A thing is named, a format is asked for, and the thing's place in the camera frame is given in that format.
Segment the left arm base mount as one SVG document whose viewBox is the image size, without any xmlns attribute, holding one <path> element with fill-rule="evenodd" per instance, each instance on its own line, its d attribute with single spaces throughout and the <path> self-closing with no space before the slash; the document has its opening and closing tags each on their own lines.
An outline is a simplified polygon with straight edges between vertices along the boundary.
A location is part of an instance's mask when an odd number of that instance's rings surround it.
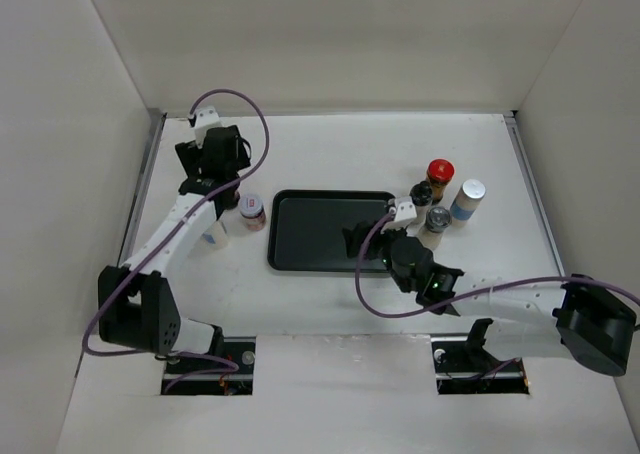
<svg viewBox="0 0 640 454">
<path fill-rule="evenodd" d="M 254 337 L 227 338 L 219 351 L 188 354 L 165 362 L 160 394 L 164 396 L 250 396 L 256 366 Z"/>
</svg>

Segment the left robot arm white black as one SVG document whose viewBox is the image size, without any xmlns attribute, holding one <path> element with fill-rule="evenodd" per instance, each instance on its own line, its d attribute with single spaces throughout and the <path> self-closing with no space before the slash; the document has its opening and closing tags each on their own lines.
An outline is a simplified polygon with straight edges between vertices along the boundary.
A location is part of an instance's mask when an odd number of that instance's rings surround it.
<svg viewBox="0 0 640 454">
<path fill-rule="evenodd" d="M 239 172 L 250 166 L 251 147 L 231 125 L 209 129 L 201 147 L 191 141 L 175 149 L 187 178 L 143 248 L 123 265 L 100 273 L 98 332 L 102 341 L 136 352 L 190 352 L 192 363 L 210 373 L 224 361 L 222 330 L 183 317 L 171 279 L 202 235 L 237 205 Z"/>
</svg>

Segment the white lid sauce jar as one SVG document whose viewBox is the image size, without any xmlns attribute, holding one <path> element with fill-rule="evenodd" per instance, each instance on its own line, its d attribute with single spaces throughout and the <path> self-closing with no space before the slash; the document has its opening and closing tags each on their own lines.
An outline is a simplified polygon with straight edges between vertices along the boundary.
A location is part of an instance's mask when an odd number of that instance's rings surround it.
<svg viewBox="0 0 640 454">
<path fill-rule="evenodd" d="M 251 231 L 260 231 L 266 225 L 264 203 L 256 194 L 245 194 L 240 197 L 238 204 L 244 225 Z"/>
</svg>

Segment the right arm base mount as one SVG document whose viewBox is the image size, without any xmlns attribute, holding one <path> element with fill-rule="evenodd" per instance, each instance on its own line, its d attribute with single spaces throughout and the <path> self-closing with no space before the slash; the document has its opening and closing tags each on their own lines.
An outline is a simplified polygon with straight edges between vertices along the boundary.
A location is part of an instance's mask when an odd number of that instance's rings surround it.
<svg viewBox="0 0 640 454">
<path fill-rule="evenodd" d="M 440 395 L 529 394 L 520 359 L 501 361 L 484 349 L 491 319 L 474 322 L 467 334 L 430 337 Z"/>
</svg>

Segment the red lid chili jar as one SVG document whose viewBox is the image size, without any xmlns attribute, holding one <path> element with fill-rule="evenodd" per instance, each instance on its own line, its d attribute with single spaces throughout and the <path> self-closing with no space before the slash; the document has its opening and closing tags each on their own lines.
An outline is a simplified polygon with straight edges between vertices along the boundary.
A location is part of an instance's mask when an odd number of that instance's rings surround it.
<svg viewBox="0 0 640 454">
<path fill-rule="evenodd" d="M 426 180 L 430 183 L 433 193 L 433 204 L 438 204 L 444 197 L 444 192 L 455 174 L 454 165 L 446 159 L 434 159 L 426 170 Z"/>
</svg>

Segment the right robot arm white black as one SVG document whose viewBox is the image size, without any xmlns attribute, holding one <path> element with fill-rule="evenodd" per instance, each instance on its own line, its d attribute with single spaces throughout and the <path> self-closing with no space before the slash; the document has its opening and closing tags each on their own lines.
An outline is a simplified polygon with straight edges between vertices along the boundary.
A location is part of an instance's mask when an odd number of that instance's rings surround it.
<svg viewBox="0 0 640 454">
<path fill-rule="evenodd" d="M 474 323 L 464 358 L 483 370 L 514 358 L 563 358 L 610 377 L 628 366 L 638 296 L 588 276 L 542 276 L 509 282 L 477 281 L 457 292 L 462 270 L 434 259 L 433 252 L 387 220 L 342 231 L 346 254 L 358 263 L 379 259 L 403 293 L 415 296 L 415 315 L 469 317 Z"/>
</svg>

